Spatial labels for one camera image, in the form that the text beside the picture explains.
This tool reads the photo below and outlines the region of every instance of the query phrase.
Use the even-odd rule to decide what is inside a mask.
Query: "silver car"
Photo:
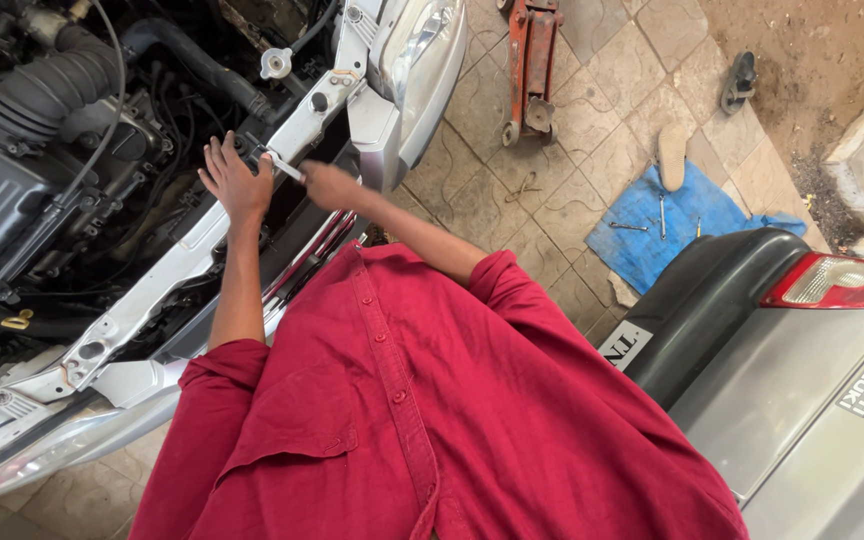
[[[183,176],[203,137],[234,127],[247,164],[312,158],[391,190],[425,153],[465,53],[464,0],[192,4],[180,20],[214,30],[155,12],[116,41],[126,3],[0,2],[0,69],[14,67],[0,73],[0,494],[172,417],[206,347],[229,224]],[[277,173],[260,245],[267,335],[366,227]]]
[[[864,260],[702,236],[599,351],[725,479],[751,538],[864,539]]]

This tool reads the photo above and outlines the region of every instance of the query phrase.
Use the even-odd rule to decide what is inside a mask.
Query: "license plate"
[[[599,353],[619,371],[625,371],[650,339],[652,332],[622,321],[599,347]]]

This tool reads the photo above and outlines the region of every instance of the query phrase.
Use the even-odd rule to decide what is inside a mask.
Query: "air intake hose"
[[[55,50],[0,80],[0,148],[10,153],[21,156],[51,141],[70,113],[118,88],[114,49],[88,30],[62,28]]]
[[[276,119],[275,109],[258,88],[245,77],[212,59],[188,34],[171,22],[159,18],[142,19],[129,26],[119,41],[126,49],[127,62],[142,56],[152,45],[161,43],[196,75],[227,93],[250,115],[266,123]]]

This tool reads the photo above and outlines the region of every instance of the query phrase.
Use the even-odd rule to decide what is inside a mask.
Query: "engine bay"
[[[203,146],[234,130],[240,156],[258,164],[261,141],[333,66],[338,5],[129,0],[101,12],[89,0],[0,0],[0,381],[23,362],[54,362],[112,320],[197,227],[214,237],[216,201],[196,172]],[[262,53],[275,47],[291,47],[291,73],[263,80]],[[308,157],[333,161],[348,146],[348,121],[328,126],[310,130]],[[305,199],[276,178],[263,245]],[[216,297],[223,243],[195,249],[210,252],[206,264],[163,285],[104,361],[148,357]],[[88,355],[80,347],[72,362]]]

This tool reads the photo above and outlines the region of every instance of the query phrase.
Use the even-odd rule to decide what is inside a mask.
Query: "tail light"
[[[810,252],[762,297],[762,308],[864,308],[864,259]]]

